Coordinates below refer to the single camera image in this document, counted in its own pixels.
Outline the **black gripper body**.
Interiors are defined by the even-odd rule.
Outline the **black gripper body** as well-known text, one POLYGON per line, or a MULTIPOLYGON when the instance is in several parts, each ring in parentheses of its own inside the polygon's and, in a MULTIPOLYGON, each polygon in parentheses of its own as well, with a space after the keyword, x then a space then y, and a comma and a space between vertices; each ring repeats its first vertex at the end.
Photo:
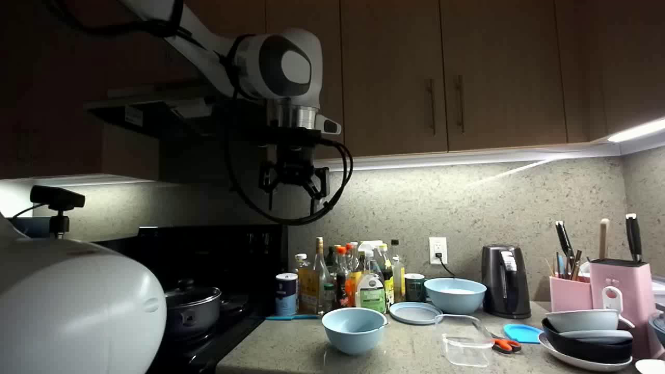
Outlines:
POLYGON ((327 168, 316 168, 311 154, 323 140, 316 131, 276 131, 268 138, 276 161, 259 165, 258 184, 272 193, 278 184, 302 187, 311 202, 327 196, 327 168))

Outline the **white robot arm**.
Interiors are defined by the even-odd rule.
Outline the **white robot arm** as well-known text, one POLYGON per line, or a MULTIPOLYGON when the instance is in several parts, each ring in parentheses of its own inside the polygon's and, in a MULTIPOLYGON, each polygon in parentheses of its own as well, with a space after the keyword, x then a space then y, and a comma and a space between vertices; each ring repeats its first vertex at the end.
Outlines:
POLYGON ((209 32, 183 0, 121 0, 136 28, 162 37, 191 62, 218 94, 265 107, 259 143, 276 148, 276 161, 261 166, 261 190, 297 184, 311 200, 327 196, 327 172, 311 165, 311 149, 340 124, 320 112, 323 58, 320 39, 305 29, 236 36, 209 32))

